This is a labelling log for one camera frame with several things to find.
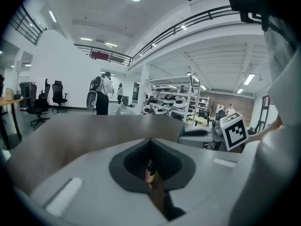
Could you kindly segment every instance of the round table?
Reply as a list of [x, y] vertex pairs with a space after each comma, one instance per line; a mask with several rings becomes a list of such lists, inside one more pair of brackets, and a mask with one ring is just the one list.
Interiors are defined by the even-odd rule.
[[16, 128], [16, 132], [17, 132], [16, 134], [13, 134], [13, 135], [9, 135], [9, 136], [7, 135], [7, 133], [5, 131], [2, 115], [1, 115], [0, 116], [0, 131], [1, 131], [2, 139], [4, 141], [3, 150], [10, 150], [10, 149], [15, 148], [22, 140], [22, 136], [20, 134], [19, 127], [18, 127], [17, 120], [16, 120], [16, 113], [15, 113], [15, 107], [14, 107], [14, 103], [18, 103], [22, 100], [23, 100], [23, 97], [21, 97], [18, 100], [6, 100], [5, 98], [0, 97], [1, 113], [2, 113], [2, 106], [11, 105], [11, 113], [13, 115], [13, 120], [14, 120], [14, 124], [15, 124], [15, 128]]

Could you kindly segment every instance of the ceiling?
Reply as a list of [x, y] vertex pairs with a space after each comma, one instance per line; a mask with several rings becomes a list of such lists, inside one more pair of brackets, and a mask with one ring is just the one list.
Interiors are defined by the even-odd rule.
[[[153, 24], [187, 0], [65, 0], [70, 6], [54, 9], [58, 14], [68, 10], [69, 26], [74, 43], [106, 48], [103, 42], [118, 45], [109, 48], [125, 53]], [[80, 38], [91, 38], [92, 42]]]
[[[208, 90], [253, 96], [270, 84], [269, 60], [262, 36], [226, 36], [195, 43], [150, 62], [150, 79], [185, 76], [194, 68]], [[244, 85], [250, 73], [255, 77]], [[139, 76], [141, 68], [135, 71]]]
[[[2, 51], [2, 54], [0, 54], [0, 67], [12, 66], [19, 48], [4, 39], [1, 39], [0, 50]], [[32, 55], [24, 51], [21, 59], [22, 64], [30, 63], [31, 61]]]

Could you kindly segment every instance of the cardboard box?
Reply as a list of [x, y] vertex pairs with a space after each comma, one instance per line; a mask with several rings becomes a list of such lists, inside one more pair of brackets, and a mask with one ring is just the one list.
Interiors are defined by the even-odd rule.
[[6, 100], [14, 100], [14, 92], [12, 88], [7, 88], [5, 90], [5, 99]]
[[238, 147], [249, 138], [244, 116], [239, 112], [221, 118], [220, 125], [227, 151]]

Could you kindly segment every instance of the white shirt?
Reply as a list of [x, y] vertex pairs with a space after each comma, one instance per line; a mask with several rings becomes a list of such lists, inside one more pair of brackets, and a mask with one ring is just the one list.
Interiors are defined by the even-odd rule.
[[123, 95], [123, 87], [122, 86], [118, 89], [117, 95], [118, 96], [122, 96]]
[[109, 78], [106, 76], [104, 78], [102, 77], [102, 79], [103, 79], [103, 83], [101, 83], [97, 91], [102, 92], [106, 96], [108, 95], [108, 93], [113, 94], [111, 80], [109, 80]]
[[233, 114], [235, 113], [235, 110], [234, 110], [233, 108], [228, 108], [228, 109], [226, 110], [226, 112], [227, 112], [227, 116], [228, 116], [228, 115], [233, 115]]

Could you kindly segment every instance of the black pants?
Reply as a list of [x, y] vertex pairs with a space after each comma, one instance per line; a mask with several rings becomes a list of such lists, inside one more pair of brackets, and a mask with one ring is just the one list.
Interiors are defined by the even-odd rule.
[[117, 96], [118, 104], [121, 103], [122, 96]]
[[102, 92], [97, 92], [96, 114], [107, 115], [109, 108], [109, 98]]

